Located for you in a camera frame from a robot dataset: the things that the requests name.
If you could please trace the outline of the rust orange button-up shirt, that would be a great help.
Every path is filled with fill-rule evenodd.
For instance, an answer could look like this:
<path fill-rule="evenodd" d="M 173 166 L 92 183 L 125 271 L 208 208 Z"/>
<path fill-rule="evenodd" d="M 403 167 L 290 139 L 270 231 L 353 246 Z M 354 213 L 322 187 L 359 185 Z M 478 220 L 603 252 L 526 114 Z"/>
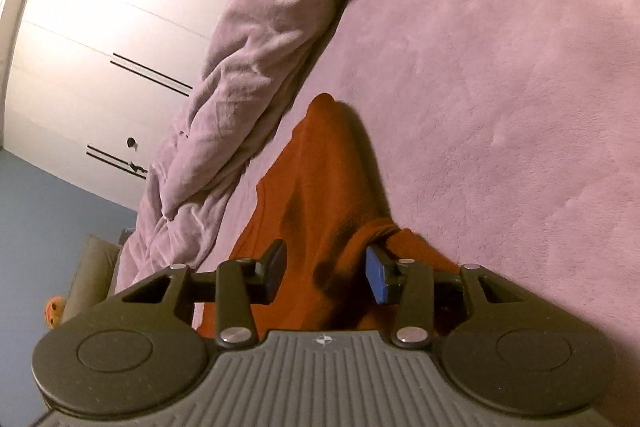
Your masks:
<path fill-rule="evenodd" d="M 375 303 L 364 275 L 372 243 L 457 272 L 425 239 L 396 225 L 376 191 L 372 160 L 348 106 L 316 96 L 257 183 L 255 210 L 230 254 L 257 259 L 276 239 L 285 241 L 288 266 L 276 299 L 252 308 L 260 337 L 273 329 L 389 331 L 395 311 Z"/>

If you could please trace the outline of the orange plush toy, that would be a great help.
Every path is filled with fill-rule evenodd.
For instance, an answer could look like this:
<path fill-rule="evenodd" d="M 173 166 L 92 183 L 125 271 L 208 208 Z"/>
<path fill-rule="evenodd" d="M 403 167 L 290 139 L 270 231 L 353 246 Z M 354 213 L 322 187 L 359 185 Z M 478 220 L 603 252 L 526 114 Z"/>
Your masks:
<path fill-rule="evenodd" d="M 62 322 L 66 306 L 66 299 L 62 296 L 54 296 L 47 300 L 44 305 L 43 317 L 44 323 L 49 329 L 56 329 Z"/>

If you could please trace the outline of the mauve fleece bed sheet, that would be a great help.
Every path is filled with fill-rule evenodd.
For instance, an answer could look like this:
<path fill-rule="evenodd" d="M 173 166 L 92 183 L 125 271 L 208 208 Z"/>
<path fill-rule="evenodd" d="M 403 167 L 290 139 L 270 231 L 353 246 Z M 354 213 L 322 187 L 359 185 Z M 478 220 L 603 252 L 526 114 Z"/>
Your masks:
<path fill-rule="evenodd" d="M 580 315 L 616 346 L 601 402 L 639 421 L 639 0 L 349 0 L 205 261 L 329 93 L 349 105 L 393 219 Z"/>

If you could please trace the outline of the crumpled mauve blanket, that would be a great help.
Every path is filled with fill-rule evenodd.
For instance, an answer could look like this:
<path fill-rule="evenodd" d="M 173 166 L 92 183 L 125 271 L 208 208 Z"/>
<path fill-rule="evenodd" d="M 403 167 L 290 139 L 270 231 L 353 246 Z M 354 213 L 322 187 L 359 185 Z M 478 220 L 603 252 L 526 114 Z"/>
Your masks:
<path fill-rule="evenodd" d="M 202 80 L 151 161 L 118 291 L 169 265 L 206 265 L 245 164 L 268 140 L 343 0 L 230 0 Z"/>

